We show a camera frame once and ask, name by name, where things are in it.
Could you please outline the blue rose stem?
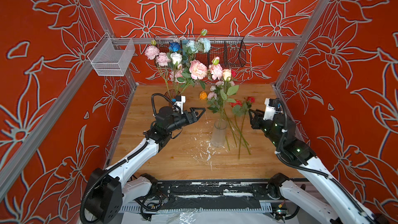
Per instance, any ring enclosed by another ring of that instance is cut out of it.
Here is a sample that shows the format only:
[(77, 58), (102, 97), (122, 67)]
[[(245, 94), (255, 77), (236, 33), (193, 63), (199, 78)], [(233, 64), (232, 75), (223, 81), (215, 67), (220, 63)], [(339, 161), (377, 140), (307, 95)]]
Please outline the blue rose stem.
[(180, 49), (181, 49), (180, 43), (178, 43), (178, 42), (169, 43), (169, 51), (170, 52), (179, 52)]

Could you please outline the white green flower stem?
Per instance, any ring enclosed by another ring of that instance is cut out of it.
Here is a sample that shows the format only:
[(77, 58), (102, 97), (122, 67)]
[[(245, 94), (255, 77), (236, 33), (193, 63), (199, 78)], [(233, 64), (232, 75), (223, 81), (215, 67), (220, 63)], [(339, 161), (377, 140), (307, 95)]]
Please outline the white green flower stem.
[(205, 36), (208, 34), (207, 29), (202, 29), (196, 39), (184, 40), (182, 42), (183, 61), (186, 65), (195, 60), (197, 54), (209, 53), (211, 43)]

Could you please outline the pink rose bunch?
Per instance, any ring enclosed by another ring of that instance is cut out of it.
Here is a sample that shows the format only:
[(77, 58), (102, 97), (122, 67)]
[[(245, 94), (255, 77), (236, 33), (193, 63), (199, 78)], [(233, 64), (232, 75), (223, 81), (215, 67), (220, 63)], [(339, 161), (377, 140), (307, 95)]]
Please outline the pink rose bunch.
[(196, 84), (204, 85), (205, 79), (214, 82), (222, 80), (223, 68), (220, 64), (220, 57), (214, 57), (210, 65), (205, 65), (199, 60), (193, 60), (187, 68), (182, 69), (185, 83), (181, 85), (180, 94), (183, 94), (189, 86), (194, 87)]

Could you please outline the white pink rose stem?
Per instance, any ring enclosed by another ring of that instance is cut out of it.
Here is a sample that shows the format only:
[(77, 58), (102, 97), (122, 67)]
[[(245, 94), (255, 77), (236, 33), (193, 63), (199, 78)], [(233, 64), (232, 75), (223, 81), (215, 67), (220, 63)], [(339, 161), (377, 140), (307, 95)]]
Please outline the white pink rose stem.
[(220, 100), (220, 120), (225, 120), (224, 109), (228, 103), (236, 103), (233, 98), (238, 92), (239, 85), (232, 84), (233, 76), (231, 69), (224, 69), (222, 73), (222, 85), (219, 86)]

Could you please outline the clear glass vase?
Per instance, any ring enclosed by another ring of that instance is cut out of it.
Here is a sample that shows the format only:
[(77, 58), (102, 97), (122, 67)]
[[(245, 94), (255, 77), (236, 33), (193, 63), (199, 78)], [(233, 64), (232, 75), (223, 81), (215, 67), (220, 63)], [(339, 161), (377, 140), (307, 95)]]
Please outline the clear glass vase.
[(226, 144), (227, 122), (224, 119), (218, 119), (211, 134), (211, 145), (213, 147), (222, 147)]

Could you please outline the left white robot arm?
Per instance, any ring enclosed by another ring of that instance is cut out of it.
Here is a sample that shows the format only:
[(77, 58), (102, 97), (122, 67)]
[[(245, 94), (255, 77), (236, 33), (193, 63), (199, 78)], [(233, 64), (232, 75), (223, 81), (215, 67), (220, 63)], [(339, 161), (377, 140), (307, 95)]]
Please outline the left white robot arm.
[(148, 174), (138, 178), (133, 175), (174, 139), (174, 131), (198, 122), (206, 112), (204, 107), (185, 110), (184, 103), (183, 96), (171, 100), (163, 94), (151, 95), (155, 120), (143, 133), (143, 140), (115, 164), (105, 169), (97, 168), (91, 173), (79, 211), (83, 224), (107, 224), (124, 204), (132, 201), (140, 206), (142, 212), (155, 213), (161, 209), (163, 202), (156, 194), (158, 181)]

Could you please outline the dark smoked glass vase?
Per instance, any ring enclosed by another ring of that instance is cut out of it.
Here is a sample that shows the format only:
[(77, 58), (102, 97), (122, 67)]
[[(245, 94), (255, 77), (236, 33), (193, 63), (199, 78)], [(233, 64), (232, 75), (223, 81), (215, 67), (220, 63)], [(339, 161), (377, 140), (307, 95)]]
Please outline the dark smoked glass vase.
[(176, 103), (178, 100), (181, 99), (180, 92), (174, 89), (170, 89), (164, 94), (172, 103), (169, 103), (169, 106), (173, 106), (174, 103)]

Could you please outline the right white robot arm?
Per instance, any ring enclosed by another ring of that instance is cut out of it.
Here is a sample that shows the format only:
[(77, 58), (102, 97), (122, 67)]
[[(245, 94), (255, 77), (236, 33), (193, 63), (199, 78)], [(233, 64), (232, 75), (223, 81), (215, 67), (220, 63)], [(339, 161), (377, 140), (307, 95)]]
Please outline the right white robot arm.
[(275, 146), (284, 165), (298, 170), (323, 196), (307, 193), (282, 173), (268, 183), (272, 199), (283, 198), (310, 214), (321, 224), (387, 224), (383, 214), (374, 214), (360, 203), (324, 166), (308, 144), (296, 137), (296, 123), (280, 99), (265, 99), (265, 110), (249, 109), (252, 129), (260, 130)]

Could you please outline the pink peony stem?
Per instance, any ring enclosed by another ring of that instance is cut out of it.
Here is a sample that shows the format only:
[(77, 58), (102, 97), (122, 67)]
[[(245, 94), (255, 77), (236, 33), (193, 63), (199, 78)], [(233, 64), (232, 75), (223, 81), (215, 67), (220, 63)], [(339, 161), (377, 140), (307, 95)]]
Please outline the pink peony stem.
[(149, 60), (154, 61), (154, 65), (159, 72), (160, 76), (163, 78), (166, 88), (167, 94), (171, 98), (172, 92), (169, 87), (169, 63), (171, 62), (170, 58), (167, 56), (167, 53), (161, 52), (159, 48), (156, 46), (156, 41), (152, 40), (151, 44), (145, 50), (145, 56)]

